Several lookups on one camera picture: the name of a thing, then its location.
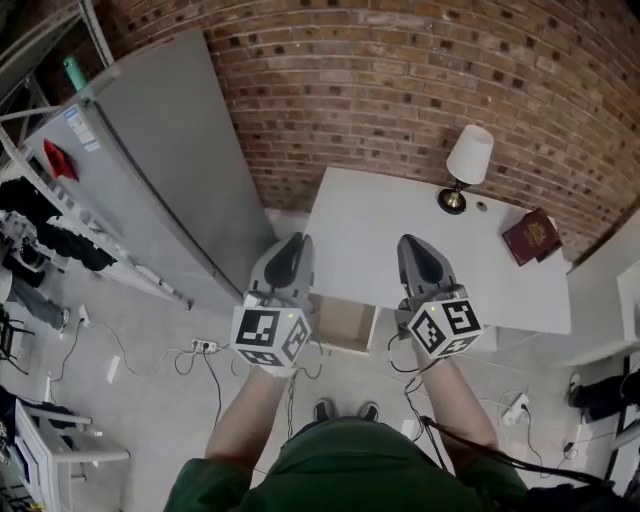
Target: book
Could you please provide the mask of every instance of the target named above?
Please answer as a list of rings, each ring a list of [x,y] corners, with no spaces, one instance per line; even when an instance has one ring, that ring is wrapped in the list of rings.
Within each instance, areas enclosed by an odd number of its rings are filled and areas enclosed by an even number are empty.
[[[520,267],[533,258],[544,261],[562,247],[558,231],[542,208],[527,213],[502,238]]]

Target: gray refrigerator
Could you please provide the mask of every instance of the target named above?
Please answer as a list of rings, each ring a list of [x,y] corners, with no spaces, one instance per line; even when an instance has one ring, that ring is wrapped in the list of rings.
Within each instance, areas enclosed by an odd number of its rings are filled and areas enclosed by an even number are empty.
[[[68,157],[66,192],[195,307],[228,310],[275,242],[199,29],[105,70],[31,134]]]

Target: green shirt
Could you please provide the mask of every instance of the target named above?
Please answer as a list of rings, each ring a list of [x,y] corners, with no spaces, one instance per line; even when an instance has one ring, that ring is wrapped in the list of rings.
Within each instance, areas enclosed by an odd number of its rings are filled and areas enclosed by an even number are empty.
[[[526,492],[508,466],[479,457],[456,477],[392,428],[350,418],[295,437],[262,484],[250,483],[230,464],[190,460],[165,512],[485,511]]]

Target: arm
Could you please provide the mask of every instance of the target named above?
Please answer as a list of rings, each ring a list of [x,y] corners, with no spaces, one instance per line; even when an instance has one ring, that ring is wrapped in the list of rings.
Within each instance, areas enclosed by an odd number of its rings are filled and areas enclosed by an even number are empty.
[[[422,349],[414,345],[414,350],[420,368],[428,366],[430,361]],[[498,449],[498,437],[489,417],[451,359],[422,374],[422,381],[438,423],[464,439]],[[478,457],[477,452],[446,435],[441,438],[456,472]]]
[[[250,477],[271,434],[287,382],[253,367],[211,433],[205,457],[232,464]]]

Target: white chair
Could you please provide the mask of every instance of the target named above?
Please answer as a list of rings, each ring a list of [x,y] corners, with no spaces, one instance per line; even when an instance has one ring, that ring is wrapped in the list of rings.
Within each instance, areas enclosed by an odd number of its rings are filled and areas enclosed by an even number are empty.
[[[72,480],[84,477],[72,477],[71,465],[85,462],[111,462],[129,458],[126,450],[114,451],[78,451],[72,449],[56,430],[51,421],[63,421],[75,425],[62,432],[74,439],[92,438],[77,429],[79,425],[88,425],[91,418],[70,416],[33,409],[16,400],[16,447],[23,459],[24,475],[21,477],[31,497],[36,503],[45,506],[47,512],[72,512]],[[39,426],[33,418],[39,418]]]

